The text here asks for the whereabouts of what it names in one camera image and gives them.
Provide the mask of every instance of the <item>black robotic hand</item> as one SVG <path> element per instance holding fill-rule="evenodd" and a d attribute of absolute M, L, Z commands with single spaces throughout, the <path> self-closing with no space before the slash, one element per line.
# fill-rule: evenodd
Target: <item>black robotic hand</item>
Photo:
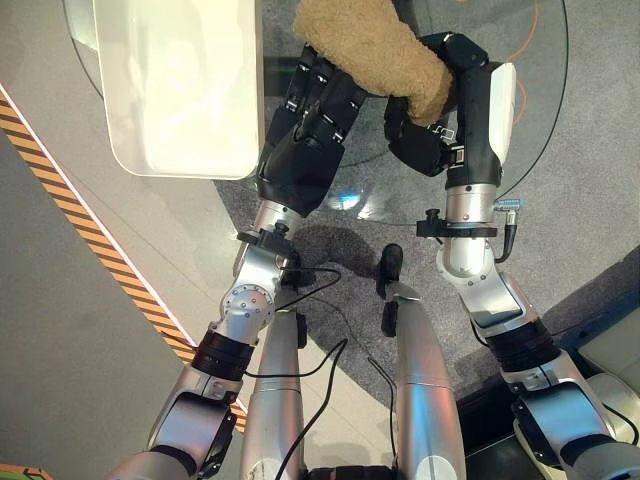
<path fill-rule="evenodd" d="M 305 46 L 256 173 L 261 198 L 306 217 L 327 194 L 366 92 Z"/>
<path fill-rule="evenodd" d="M 492 121 L 502 127 L 498 117 L 504 116 L 504 112 L 497 104 L 491 111 L 491 94 L 492 88 L 500 89 L 500 85 L 492 85 L 492 74 L 502 64 L 490 62 L 487 52 L 458 33 L 428 35 L 420 41 L 454 75 L 455 91 L 447 104 L 457 106 L 456 142 L 447 145 L 442 140 L 444 125 L 440 123 L 427 128 L 413 124 L 407 114 L 407 99 L 391 97 L 385 111 L 385 136 L 389 140 L 389 149 L 400 161 L 430 177 L 448 168 L 447 188 L 479 183 L 498 186 L 506 151 L 502 145 L 491 144 L 490 128 Z M 500 77 L 499 81 L 502 78 L 500 73 L 496 75 Z M 504 142 L 502 137 L 506 137 L 507 148 L 510 128 L 509 124 L 508 132 L 498 132 L 499 142 Z"/>

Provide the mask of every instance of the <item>white tray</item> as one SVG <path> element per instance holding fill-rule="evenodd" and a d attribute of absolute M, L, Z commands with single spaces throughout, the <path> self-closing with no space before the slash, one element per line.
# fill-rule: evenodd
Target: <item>white tray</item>
<path fill-rule="evenodd" d="M 109 137 L 136 175 L 238 179 L 264 139 L 255 0 L 94 0 Z"/>

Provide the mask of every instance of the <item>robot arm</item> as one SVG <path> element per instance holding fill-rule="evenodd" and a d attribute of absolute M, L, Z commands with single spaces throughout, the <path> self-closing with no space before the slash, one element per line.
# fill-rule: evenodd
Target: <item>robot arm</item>
<path fill-rule="evenodd" d="M 536 457 L 563 468 L 570 479 L 631 478 L 640 471 L 640 451 L 612 438 L 602 404 L 569 355 L 554 344 L 516 281 L 495 266 L 508 257 L 521 206 L 495 201 L 511 136 L 515 69 L 489 62 L 463 35 L 422 40 L 456 76 L 459 129 L 458 144 L 447 147 L 437 126 L 409 122 L 402 99 L 388 104 L 385 133 L 392 152 L 429 176 L 447 169 L 445 218 L 428 210 L 417 234 L 441 239 L 437 269 L 458 291 L 502 377 L 520 395 L 513 411 Z M 487 241 L 496 236 L 495 210 L 507 212 L 499 259 Z"/>
<path fill-rule="evenodd" d="M 261 155 L 262 203 L 242 241 L 233 285 L 158 415 L 144 452 L 109 480 L 208 478 L 222 464 L 236 417 L 235 401 L 258 332 L 275 316 L 283 267 L 300 220 L 327 193 L 365 92 L 351 77 L 305 47 Z"/>

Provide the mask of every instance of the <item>metal bracket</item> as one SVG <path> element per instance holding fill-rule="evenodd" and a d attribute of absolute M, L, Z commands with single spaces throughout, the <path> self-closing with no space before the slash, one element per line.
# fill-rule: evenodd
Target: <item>metal bracket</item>
<path fill-rule="evenodd" d="M 434 238 L 480 238 L 495 237 L 498 229 L 494 227 L 449 227 L 446 220 L 438 218 L 440 210 L 431 208 L 426 212 L 427 219 L 416 222 L 416 236 Z"/>

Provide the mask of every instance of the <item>black clamp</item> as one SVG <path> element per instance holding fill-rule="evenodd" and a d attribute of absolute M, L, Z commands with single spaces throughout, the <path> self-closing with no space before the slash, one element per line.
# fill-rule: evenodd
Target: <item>black clamp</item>
<path fill-rule="evenodd" d="M 438 218 L 439 213 L 439 209 L 431 208 L 426 211 L 426 220 L 416 222 L 416 235 L 418 237 L 478 238 L 496 237 L 498 235 L 498 229 L 494 227 L 451 228 L 447 225 L 446 220 Z"/>
<path fill-rule="evenodd" d="M 277 222 L 275 227 L 273 232 L 261 228 L 258 236 L 256 236 L 255 233 L 239 232 L 236 238 L 241 242 L 262 248 L 276 255 L 282 255 L 283 257 L 291 256 L 294 252 L 293 242 L 284 238 L 285 234 L 289 231 L 289 227 L 280 222 Z"/>

